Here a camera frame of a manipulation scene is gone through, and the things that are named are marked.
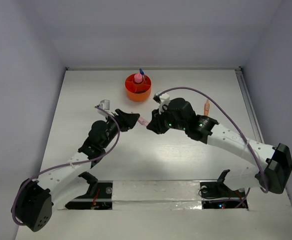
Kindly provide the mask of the aluminium side rail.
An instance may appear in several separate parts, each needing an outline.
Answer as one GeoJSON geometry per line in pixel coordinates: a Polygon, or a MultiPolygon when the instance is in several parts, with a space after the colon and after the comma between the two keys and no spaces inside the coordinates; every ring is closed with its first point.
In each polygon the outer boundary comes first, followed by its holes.
{"type": "Polygon", "coordinates": [[[236,74],[236,77],[237,77],[237,80],[238,80],[238,83],[239,83],[239,87],[240,87],[241,93],[243,95],[244,103],[245,103],[245,106],[246,106],[246,109],[247,109],[247,112],[248,112],[248,116],[249,116],[249,119],[250,119],[250,122],[251,122],[251,126],[252,126],[252,129],[253,129],[253,133],[254,133],[255,139],[257,141],[261,142],[261,143],[264,143],[264,138],[263,138],[263,135],[262,135],[262,132],[261,132],[258,120],[257,120],[257,116],[256,116],[256,113],[255,113],[255,110],[254,110],[254,107],[253,107],[249,92],[248,92],[248,88],[247,88],[247,85],[246,85],[246,81],[245,81],[245,78],[244,78],[244,75],[243,75],[242,68],[241,67],[236,68],[235,69],[235,74],[236,74]]]}

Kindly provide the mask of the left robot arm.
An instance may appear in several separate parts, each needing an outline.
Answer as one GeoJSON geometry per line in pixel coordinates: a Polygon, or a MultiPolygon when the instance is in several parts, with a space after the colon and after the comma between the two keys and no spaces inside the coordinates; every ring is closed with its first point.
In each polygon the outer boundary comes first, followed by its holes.
{"type": "Polygon", "coordinates": [[[107,154],[110,143],[119,141],[121,132],[134,128],[140,114],[126,113],[116,109],[114,113],[104,110],[106,120],[95,121],[87,139],[78,152],[66,163],[56,165],[26,179],[19,187],[11,207],[13,221],[33,232],[41,230],[53,212],[75,198],[77,194],[90,198],[96,193],[97,179],[89,170],[107,154]],[[83,181],[77,193],[65,193],[65,188],[83,181]]]}

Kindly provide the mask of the pink glue stick tube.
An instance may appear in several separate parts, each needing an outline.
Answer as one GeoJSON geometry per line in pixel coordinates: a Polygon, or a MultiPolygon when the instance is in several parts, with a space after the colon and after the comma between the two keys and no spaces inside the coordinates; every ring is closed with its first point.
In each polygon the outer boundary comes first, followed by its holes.
{"type": "Polygon", "coordinates": [[[143,82],[143,75],[141,73],[136,73],[134,75],[134,80],[135,84],[141,84],[143,82]]]}

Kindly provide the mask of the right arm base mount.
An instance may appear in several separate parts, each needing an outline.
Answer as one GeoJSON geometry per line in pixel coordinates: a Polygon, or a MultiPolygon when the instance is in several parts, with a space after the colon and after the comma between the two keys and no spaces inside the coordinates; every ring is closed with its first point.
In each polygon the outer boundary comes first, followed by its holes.
{"type": "Polygon", "coordinates": [[[217,180],[200,182],[198,195],[202,198],[203,209],[248,209],[246,191],[231,190],[224,183],[229,169],[224,170],[217,180]]]}

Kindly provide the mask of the black handled scissors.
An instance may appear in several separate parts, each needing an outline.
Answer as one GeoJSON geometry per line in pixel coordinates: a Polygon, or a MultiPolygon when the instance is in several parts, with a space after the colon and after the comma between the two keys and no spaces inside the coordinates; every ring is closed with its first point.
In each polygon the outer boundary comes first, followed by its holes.
{"type": "Polygon", "coordinates": [[[143,93],[146,93],[147,91],[146,90],[142,90],[142,91],[136,91],[135,93],[136,94],[143,94],[143,93]]]}

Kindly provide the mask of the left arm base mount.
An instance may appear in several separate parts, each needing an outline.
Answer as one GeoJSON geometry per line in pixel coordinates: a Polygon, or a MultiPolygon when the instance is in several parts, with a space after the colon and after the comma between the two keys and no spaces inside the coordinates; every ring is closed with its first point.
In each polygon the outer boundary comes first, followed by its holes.
{"type": "Polygon", "coordinates": [[[99,181],[95,187],[89,187],[86,194],[65,205],[67,210],[112,210],[112,181],[99,181]]]}

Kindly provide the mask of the orange highlighter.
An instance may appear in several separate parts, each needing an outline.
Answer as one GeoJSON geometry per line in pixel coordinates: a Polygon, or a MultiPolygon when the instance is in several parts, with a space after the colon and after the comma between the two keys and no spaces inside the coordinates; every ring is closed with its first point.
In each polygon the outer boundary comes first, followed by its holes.
{"type": "Polygon", "coordinates": [[[204,105],[204,115],[208,116],[210,111],[210,101],[207,99],[204,105]]]}

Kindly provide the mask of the orange round organizer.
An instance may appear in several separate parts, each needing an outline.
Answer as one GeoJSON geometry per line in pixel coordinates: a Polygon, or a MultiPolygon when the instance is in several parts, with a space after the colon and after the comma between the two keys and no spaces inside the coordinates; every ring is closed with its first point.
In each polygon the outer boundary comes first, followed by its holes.
{"type": "Polygon", "coordinates": [[[125,90],[127,97],[133,102],[144,102],[146,101],[151,93],[152,82],[151,79],[146,75],[146,81],[143,81],[141,84],[135,84],[134,74],[131,74],[125,80],[125,90]],[[147,91],[142,94],[136,94],[138,91],[147,91]]]}

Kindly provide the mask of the pink highlighter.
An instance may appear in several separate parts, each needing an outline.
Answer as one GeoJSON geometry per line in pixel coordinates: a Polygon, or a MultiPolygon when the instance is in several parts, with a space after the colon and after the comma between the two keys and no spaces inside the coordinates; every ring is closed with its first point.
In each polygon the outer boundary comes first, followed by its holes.
{"type": "Polygon", "coordinates": [[[149,124],[149,122],[141,116],[138,118],[138,122],[145,127],[149,124]]]}

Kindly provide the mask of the clear blue-capped glue bottle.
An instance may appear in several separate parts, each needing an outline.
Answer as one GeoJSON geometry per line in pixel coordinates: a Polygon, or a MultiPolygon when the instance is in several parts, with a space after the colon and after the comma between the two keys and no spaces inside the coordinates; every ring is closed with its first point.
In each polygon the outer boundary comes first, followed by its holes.
{"type": "Polygon", "coordinates": [[[142,80],[145,82],[145,81],[146,81],[146,76],[145,76],[144,71],[143,71],[141,68],[139,69],[139,73],[140,73],[141,76],[142,76],[142,80]]]}

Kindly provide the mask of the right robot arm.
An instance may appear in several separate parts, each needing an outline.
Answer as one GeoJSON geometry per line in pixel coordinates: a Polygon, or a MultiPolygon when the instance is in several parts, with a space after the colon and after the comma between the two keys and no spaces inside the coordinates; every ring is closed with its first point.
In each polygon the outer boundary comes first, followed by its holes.
{"type": "Polygon", "coordinates": [[[184,131],[192,140],[221,148],[253,164],[239,172],[223,171],[221,180],[216,183],[219,195],[227,196],[233,190],[253,187],[262,187],[274,194],[283,193],[292,172],[292,157],[287,145],[272,146],[243,138],[217,120],[196,114],[183,98],[170,99],[164,94],[154,100],[159,107],[152,111],[148,130],[158,135],[169,129],[184,131]]]}

